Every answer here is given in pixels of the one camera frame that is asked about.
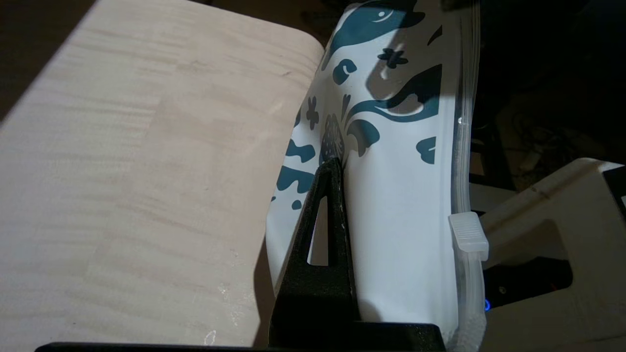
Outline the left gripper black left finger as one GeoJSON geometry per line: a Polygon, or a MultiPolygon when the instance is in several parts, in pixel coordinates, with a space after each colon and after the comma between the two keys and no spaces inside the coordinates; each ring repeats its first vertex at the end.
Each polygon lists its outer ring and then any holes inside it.
{"type": "Polygon", "coordinates": [[[273,349],[360,349],[358,308],[340,161],[317,170],[304,203],[270,319],[273,349]],[[307,262],[320,203],[327,199],[325,266],[307,262]]]}

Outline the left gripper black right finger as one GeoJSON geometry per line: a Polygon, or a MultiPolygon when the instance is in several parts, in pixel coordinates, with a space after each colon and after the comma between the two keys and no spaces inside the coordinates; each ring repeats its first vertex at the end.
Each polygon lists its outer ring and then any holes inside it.
{"type": "Polygon", "coordinates": [[[363,348],[369,351],[445,351],[440,328],[432,324],[361,323],[363,348]]]}

